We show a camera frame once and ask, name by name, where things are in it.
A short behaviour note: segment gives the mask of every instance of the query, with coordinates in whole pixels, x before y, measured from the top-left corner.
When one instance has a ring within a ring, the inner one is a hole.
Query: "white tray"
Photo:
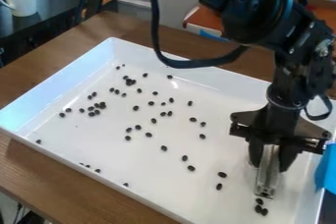
[[[126,86],[125,75],[137,84]],[[301,154],[282,176],[275,199],[265,203],[269,214],[263,217],[253,210],[255,170],[248,164],[247,143],[228,135],[229,116],[263,106],[267,86],[217,68],[167,68],[151,49],[109,38],[4,108],[0,126],[15,140],[180,222],[316,223],[323,191],[316,193],[313,183],[319,157],[308,153]],[[110,87],[128,96],[112,94]],[[88,100],[93,91],[97,96]],[[148,106],[150,100],[156,105]],[[99,116],[79,112],[100,101],[107,108]],[[135,105],[140,107],[138,112],[133,111]],[[68,107],[73,112],[60,118]],[[319,112],[319,107],[314,103],[311,113]],[[160,112],[170,110],[172,117],[160,117]],[[153,117],[156,125],[149,121]],[[191,117],[197,123],[191,123]],[[333,113],[319,125],[333,132],[335,119]],[[199,126],[201,121],[206,127]],[[132,140],[125,141],[125,130],[136,124],[142,129],[133,130]],[[153,138],[147,138],[146,132],[153,133]],[[206,140],[200,140],[199,134],[205,134]],[[168,151],[160,149],[162,144]],[[185,154],[188,162],[181,160]],[[196,170],[189,171],[188,165]],[[220,171],[228,178],[219,178]],[[215,189],[218,183],[223,184],[221,191]]]

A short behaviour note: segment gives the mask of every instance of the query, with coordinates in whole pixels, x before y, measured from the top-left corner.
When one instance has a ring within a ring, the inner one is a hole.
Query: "wooden table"
[[[100,13],[0,71],[3,107],[107,37],[150,46],[148,22]],[[162,48],[189,58],[213,57],[236,45],[161,28]],[[225,69],[270,81],[272,57],[253,49]],[[21,143],[0,136],[0,190],[50,220],[69,224],[176,223]]]

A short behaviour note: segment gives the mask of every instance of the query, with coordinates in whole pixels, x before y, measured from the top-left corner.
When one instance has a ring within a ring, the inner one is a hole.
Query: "blue object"
[[[325,188],[336,195],[336,143],[326,146],[326,150],[315,172],[316,190]]]

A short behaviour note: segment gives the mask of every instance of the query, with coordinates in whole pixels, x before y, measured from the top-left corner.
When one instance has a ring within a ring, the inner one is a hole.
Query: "black cable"
[[[232,63],[237,60],[249,47],[239,46],[238,48],[231,51],[229,54],[220,56],[212,59],[204,60],[186,60],[179,61],[173,60],[165,57],[160,49],[159,42],[159,21],[160,21],[160,10],[157,0],[150,0],[151,2],[151,40],[153,44],[153,49],[156,53],[157,58],[163,62],[165,65],[168,65],[176,69],[193,69],[193,68],[202,68],[210,66],[218,66],[223,64]]]

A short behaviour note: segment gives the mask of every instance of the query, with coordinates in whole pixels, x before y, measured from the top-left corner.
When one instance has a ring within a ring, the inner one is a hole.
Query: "robotic arm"
[[[158,58],[174,68],[198,68],[236,60],[247,45],[274,51],[273,82],[268,103],[257,111],[231,115],[230,134],[249,143],[251,164],[258,168],[254,192],[273,197],[277,176],[288,170],[302,151],[323,153],[331,134],[301,118],[305,110],[311,120],[329,116],[331,102],[325,92],[335,79],[332,61],[334,36],[324,21],[305,5],[307,0],[200,0],[217,11],[226,35],[243,44],[229,55],[211,60],[175,61],[161,54],[158,42],[159,10],[152,3],[152,39]],[[320,96],[328,113],[311,116],[310,100]]]

